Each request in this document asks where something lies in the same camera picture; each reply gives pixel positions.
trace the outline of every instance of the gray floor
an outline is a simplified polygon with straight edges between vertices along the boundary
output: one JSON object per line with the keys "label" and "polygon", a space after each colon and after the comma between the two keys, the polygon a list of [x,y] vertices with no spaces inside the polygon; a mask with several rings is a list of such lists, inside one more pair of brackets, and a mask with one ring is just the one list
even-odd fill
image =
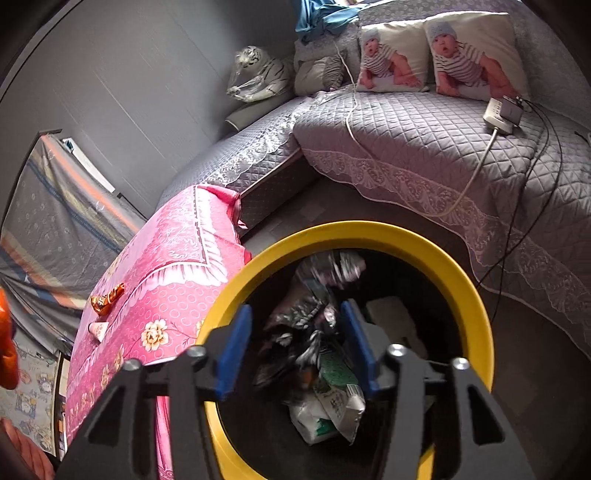
{"label": "gray floor", "polygon": [[[321,179],[266,218],[245,238],[258,254],[309,226],[377,220],[433,241],[473,278],[463,241],[402,207],[370,202],[354,188]],[[496,295],[481,293],[489,310]],[[503,297],[493,324],[493,393],[511,421],[539,480],[584,478],[575,473],[591,446],[591,362],[568,336],[521,303]]]}

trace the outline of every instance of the white tiger plush toy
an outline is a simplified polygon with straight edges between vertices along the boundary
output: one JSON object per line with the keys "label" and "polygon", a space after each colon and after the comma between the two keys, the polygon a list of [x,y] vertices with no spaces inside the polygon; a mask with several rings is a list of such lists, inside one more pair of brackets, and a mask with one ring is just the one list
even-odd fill
{"label": "white tiger plush toy", "polygon": [[[252,79],[235,86],[241,73],[252,76]],[[288,90],[293,85],[293,73],[289,62],[271,57],[262,48],[248,46],[236,54],[227,94],[243,102],[258,102]]]}

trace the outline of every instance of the baby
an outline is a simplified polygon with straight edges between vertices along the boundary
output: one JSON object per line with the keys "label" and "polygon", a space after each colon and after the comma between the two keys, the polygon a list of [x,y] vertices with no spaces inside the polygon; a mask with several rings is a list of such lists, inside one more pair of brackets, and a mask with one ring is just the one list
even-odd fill
{"label": "baby", "polygon": [[413,75],[407,58],[389,45],[379,42],[377,29],[369,30],[363,36],[365,43],[363,64],[359,83],[371,90],[375,87],[374,77],[394,75],[394,85],[420,87],[421,81]]}
{"label": "baby", "polygon": [[519,95],[503,72],[501,64],[468,43],[458,42],[457,34],[448,22],[429,26],[435,71],[439,85],[437,93],[460,96],[458,85],[482,87],[488,85],[491,97]]}

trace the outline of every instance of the gray wall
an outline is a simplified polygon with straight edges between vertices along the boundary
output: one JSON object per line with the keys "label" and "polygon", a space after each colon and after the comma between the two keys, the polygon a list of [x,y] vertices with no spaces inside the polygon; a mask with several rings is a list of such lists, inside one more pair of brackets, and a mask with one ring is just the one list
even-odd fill
{"label": "gray wall", "polygon": [[238,103],[233,53],[287,53],[290,0],[83,0],[0,102],[0,212],[35,133],[62,128],[144,215]]}

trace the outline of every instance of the metal screw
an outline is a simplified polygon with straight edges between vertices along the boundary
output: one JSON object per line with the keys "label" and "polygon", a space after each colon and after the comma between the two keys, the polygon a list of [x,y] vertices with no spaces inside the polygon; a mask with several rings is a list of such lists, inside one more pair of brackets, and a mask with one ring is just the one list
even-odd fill
{"label": "metal screw", "polygon": [[461,356],[452,360],[453,368],[457,370],[468,370],[470,368],[470,362]]}
{"label": "metal screw", "polygon": [[190,346],[186,351],[187,355],[193,358],[203,358],[207,355],[207,350],[205,350],[205,347],[201,345]]}
{"label": "metal screw", "polygon": [[406,355],[407,348],[404,345],[400,345],[399,343],[393,343],[392,345],[388,345],[388,355],[389,356],[404,356]]}
{"label": "metal screw", "polygon": [[142,362],[140,362],[137,358],[130,358],[123,362],[123,370],[127,370],[128,372],[132,372],[134,370],[139,370],[142,368]]}

